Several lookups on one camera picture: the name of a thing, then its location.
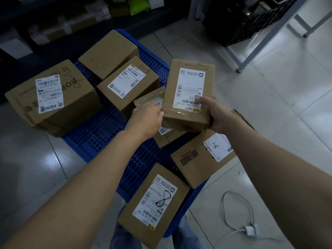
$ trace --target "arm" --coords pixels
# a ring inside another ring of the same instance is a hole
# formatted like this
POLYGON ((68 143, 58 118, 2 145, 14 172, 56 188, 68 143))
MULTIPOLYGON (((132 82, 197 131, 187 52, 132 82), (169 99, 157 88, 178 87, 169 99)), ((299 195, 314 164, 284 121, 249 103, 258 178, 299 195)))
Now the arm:
POLYGON ((161 105, 134 109, 125 128, 3 245, 90 248, 130 158, 160 128, 161 105))
POLYGON ((225 134, 255 189, 295 248, 332 247, 332 177, 268 141, 216 100, 215 132, 225 134))

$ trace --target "hand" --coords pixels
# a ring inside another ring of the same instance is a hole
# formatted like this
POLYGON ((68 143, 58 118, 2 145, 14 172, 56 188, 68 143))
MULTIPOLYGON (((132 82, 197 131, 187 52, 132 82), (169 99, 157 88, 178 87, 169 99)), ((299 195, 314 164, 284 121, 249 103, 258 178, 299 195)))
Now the hand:
POLYGON ((137 136, 141 142, 155 135, 161 126, 164 112, 159 112, 162 105, 147 103, 132 111, 125 131, 137 136))
POLYGON ((230 110, 219 104, 215 99, 208 97, 196 97, 195 101, 200 104, 205 104, 210 108, 210 113, 214 118, 210 129, 219 134, 224 133, 225 125, 228 124, 229 119, 231 119, 233 115, 230 110))

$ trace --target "blue plastic crate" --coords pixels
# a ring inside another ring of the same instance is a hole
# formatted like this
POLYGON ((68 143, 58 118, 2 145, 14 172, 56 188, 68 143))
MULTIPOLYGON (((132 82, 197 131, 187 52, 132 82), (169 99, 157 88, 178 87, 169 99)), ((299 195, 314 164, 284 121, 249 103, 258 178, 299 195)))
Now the blue plastic crate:
MULTIPOLYGON (((169 65, 150 52, 124 30, 117 29, 117 31, 138 46, 141 60, 160 77, 160 86, 166 86, 170 68, 169 65)), ((75 62, 75 66, 83 73, 94 88, 101 82, 98 77, 86 69, 79 61, 75 62)), ((105 108, 62 137, 87 163, 95 158, 97 154, 110 143, 115 135, 125 128, 128 122, 98 89, 96 89, 96 91, 105 104, 105 108)), ((157 146, 153 138, 140 145, 124 170, 117 188, 119 195, 122 196, 126 202, 129 202, 156 162, 185 180, 182 174, 177 170, 170 155, 196 135, 195 133, 188 132, 173 141, 171 145, 167 145, 161 149, 157 146)), ((164 237, 169 237, 173 233, 179 225, 180 219, 195 200, 205 183, 206 182, 202 183, 194 190, 189 190, 177 214, 165 232, 164 237)))

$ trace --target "black plastic basket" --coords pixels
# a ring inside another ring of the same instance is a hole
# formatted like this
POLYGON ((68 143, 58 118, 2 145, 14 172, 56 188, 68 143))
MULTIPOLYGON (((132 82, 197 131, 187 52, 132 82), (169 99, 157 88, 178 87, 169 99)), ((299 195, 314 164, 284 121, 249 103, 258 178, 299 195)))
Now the black plastic basket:
POLYGON ((236 0, 212 0, 203 25, 207 34, 222 46, 251 38, 256 32, 275 23, 297 0, 288 0, 272 10, 253 14, 258 4, 246 8, 236 0))

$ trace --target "forearm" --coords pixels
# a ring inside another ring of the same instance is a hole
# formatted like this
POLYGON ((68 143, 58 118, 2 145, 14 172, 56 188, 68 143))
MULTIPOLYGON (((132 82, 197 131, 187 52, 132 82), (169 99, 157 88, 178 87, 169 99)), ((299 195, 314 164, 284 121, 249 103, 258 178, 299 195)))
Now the forearm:
POLYGON ((119 132, 3 248, 90 248, 123 171, 142 140, 119 132))
POLYGON ((296 248, 330 248, 332 177, 232 116, 225 134, 255 189, 296 248))

